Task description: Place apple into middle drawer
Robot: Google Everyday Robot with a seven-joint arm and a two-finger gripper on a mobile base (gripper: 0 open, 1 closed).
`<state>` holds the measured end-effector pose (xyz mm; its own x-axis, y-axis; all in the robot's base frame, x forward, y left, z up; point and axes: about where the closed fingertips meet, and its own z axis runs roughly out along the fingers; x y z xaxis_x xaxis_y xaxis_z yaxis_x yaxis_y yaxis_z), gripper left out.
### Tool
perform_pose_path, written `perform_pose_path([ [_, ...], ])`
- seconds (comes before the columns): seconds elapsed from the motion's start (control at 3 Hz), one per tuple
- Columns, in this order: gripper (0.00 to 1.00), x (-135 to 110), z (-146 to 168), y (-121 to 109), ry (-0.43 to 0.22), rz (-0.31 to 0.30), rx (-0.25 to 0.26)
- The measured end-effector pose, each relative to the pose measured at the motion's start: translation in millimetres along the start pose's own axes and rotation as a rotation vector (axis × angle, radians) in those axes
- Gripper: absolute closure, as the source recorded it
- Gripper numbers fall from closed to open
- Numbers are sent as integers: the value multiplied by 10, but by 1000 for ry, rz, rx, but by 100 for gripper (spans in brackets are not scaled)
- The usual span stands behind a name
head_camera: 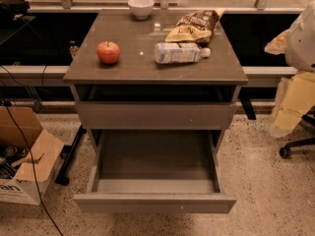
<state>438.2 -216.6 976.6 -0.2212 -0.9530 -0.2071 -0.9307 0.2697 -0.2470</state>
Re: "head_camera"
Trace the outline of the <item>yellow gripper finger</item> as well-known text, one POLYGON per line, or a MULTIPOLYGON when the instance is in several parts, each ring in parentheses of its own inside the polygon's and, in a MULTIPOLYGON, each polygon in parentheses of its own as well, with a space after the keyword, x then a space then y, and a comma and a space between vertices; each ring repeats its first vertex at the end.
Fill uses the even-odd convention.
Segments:
POLYGON ((286 47, 286 39, 289 34, 289 30, 286 29, 281 32, 279 35, 274 37, 264 48, 264 51, 273 55, 284 54, 284 50, 286 47))
POLYGON ((274 108, 271 114, 269 133, 272 137, 282 138, 292 133, 301 121, 302 113, 286 108, 274 108))

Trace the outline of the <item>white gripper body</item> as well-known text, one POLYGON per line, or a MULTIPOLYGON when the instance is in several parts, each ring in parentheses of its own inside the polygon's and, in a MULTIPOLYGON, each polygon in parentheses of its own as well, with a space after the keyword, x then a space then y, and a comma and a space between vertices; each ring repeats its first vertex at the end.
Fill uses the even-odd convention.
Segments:
POLYGON ((315 73, 300 72, 290 79, 283 78, 283 86, 281 114, 302 116, 315 105, 315 73))

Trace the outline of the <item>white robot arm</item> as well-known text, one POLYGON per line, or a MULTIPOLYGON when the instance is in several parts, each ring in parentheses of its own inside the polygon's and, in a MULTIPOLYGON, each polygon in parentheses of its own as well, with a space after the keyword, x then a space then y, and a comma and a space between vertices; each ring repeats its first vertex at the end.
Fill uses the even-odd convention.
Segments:
POLYGON ((285 137, 299 124, 302 116, 315 106, 315 1, 286 29, 269 42, 265 51, 283 54, 288 66, 297 70, 278 84, 269 133, 285 137))

